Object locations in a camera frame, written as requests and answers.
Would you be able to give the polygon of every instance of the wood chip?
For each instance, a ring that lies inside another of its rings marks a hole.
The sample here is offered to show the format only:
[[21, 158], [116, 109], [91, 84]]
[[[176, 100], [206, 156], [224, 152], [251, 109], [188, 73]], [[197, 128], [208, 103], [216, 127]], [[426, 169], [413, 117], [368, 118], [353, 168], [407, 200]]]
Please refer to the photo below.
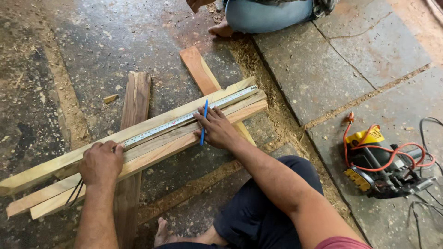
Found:
[[109, 102], [114, 101], [117, 97], [118, 97], [118, 94], [114, 94], [114, 95], [103, 98], [103, 101], [105, 102], [105, 104], [108, 104]]

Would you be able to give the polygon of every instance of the tape measure numbers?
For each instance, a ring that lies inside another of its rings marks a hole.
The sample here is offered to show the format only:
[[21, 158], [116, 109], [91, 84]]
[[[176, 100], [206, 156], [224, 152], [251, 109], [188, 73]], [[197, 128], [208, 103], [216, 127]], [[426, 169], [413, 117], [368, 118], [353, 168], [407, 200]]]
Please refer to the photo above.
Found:
[[[245, 95], [245, 94], [247, 94], [247, 93], [250, 93], [250, 92], [254, 91], [255, 89], [257, 89], [257, 86], [256, 86], [256, 85], [250, 86], [250, 87], [245, 88], [245, 89], [243, 89], [243, 90], [241, 90], [241, 91], [238, 91], [238, 92], [236, 92], [236, 93], [233, 93], [233, 94], [231, 94], [231, 95], [229, 95], [229, 96], [227, 96], [227, 97], [224, 97], [224, 98], [219, 99], [219, 100], [217, 100], [217, 101], [215, 101], [215, 102], [212, 102], [212, 103], [210, 103], [210, 104], [208, 105], [208, 107], [212, 109], [212, 108], [214, 108], [214, 106], [221, 106], [222, 104], [225, 104], [225, 103], [227, 103], [227, 102], [229, 102], [229, 101], [231, 101], [231, 100], [234, 100], [234, 99], [236, 99], [236, 98], [238, 98], [238, 97], [240, 97], [240, 96], [242, 96], [242, 95]], [[162, 124], [162, 125], [160, 125], [160, 126], [157, 126], [157, 127], [155, 127], [155, 128], [152, 128], [152, 129], [150, 129], [150, 130], [147, 130], [147, 131], [145, 131], [144, 133], [141, 133], [141, 134], [139, 134], [139, 135], [137, 135], [137, 136], [133, 136], [133, 137], [131, 137], [130, 139], [128, 139], [128, 140], [126, 140], [125, 142], [123, 142], [123, 144], [124, 144], [125, 146], [129, 146], [129, 145], [131, 145], [131, 144], [133, 144], [133, 143], [136, 143], [136, 142], [138, 142], [138, 141], [140, 141], [140, 140], [142, 140], [142, 139], [144, 139], [144, 138], [147, 138], [147, 137], [152, 136], [152, 135], [154, 135], [154, 134], [156, 134], [156, 133], [158, 133], [158, 132], [161, 132], [161, 131], [163, 131], [163, 130], [169, 128], [169, 127], [172, 127], [172, 126], [174, 126], [174, 125], [176, 125], [176, 124], [179, 124], [179, 123], [181, 123], [181, 122], [184, 122], [184, 121], [186, 121], [186, 120], [189, 120], [189, 119], [191, 119], [191, 118], [194, 117], [194, 113], [198, 113], [198, 111], [195, 110], [195, 111], [193, 111], [193, 112], [190, 112], [190, 113], [188, 113], [188, 114], [185, 114], [185, 115], [183, 115], [183, 116], [180, 116], [180, 117], [178, 117], [178, 118], [176, 118], [176, 119], [174, 119], [174, 120], [172, 120], [172, 121], [169, 121], [169, 122], [167, 122], [167, 123], [165, 123], [165, 124]]]

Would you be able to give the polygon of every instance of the dark pants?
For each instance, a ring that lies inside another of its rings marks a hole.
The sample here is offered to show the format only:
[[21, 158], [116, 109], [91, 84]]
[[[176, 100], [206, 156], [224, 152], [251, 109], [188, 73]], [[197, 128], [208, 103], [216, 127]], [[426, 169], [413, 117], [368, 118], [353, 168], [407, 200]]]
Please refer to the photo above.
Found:
[[[319, 175], [308, 160], [298, 156], [283, 156], [278, 160], [323, 194]], [[214, 227], [218, 234], [229, 242], [230, 248], [301, 248], [292, 221], [264, 195], [253, 179], [243, 185], [224, 207], [215, 219]], [[186, 245], [182, 244], [168, 248], [185, 247]]]

